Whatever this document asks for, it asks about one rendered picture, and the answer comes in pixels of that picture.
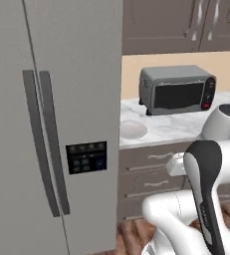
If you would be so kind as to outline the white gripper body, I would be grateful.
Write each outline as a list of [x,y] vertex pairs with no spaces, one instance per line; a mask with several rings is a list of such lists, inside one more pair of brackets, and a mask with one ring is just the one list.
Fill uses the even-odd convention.
[[186,171],[183,163],[183,152],[176,153],[168,161],[166,170],[170,176],[181,176],[185,175]]

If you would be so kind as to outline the dark glass toaster oven door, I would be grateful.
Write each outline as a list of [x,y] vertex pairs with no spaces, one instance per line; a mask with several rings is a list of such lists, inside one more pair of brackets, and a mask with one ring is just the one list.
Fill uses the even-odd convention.
[[156,109],[183,109],[196,106],[201,101],[203,84],[168,85],[155,88]]

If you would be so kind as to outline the grey toaster oven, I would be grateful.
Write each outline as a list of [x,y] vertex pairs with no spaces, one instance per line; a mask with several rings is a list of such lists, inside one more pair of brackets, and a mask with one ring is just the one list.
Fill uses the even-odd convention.
[[[201,101],[196,106],[183,109],[156,109],[154,107],[157,86],[203,84]],[[204,112],[211,108],[216,91],[216,77],[196,65],[142,68],[138,84],[138,103],[146,107],[147,116],[164,116]]]

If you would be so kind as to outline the white round plate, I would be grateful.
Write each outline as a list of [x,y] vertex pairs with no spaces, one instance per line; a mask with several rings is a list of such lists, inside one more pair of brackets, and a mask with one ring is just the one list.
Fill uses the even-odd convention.
[[120,123],[120,136],[126,139],[137,139],[147,134],[147,127],[134,120],[126,120]]

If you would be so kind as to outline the grey fridge right door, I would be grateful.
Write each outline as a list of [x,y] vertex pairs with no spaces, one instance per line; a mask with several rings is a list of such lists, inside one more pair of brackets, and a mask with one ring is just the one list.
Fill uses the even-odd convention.
[[116,246],[122,0],[22,0],[44,118],[51,75],[69,255]]

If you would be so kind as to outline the grey fridge door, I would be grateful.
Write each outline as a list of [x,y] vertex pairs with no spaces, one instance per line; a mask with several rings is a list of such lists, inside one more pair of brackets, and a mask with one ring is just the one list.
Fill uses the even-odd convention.
[[22,0],[0,0],[0,255],[69,255],[41,178],[23,70],[35,70]]
[[69,255],[116,246],[122,0],[22,0],[44,118],[51,75]]

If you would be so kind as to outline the grey fridge left door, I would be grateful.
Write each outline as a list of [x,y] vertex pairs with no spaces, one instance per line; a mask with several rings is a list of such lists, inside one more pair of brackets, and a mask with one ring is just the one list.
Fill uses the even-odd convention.
[[0,255],[69,255],[41,178],[23,70],[35,70],[22,0],[0,0]]

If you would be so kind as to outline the wide brown wall cupboard door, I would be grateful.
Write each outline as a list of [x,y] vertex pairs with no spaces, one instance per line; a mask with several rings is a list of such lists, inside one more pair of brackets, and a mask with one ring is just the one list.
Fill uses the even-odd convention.
[[123,0],[122,53],[197,52],[207,4],[204,0],[197,40],[191,41],[198,0]]

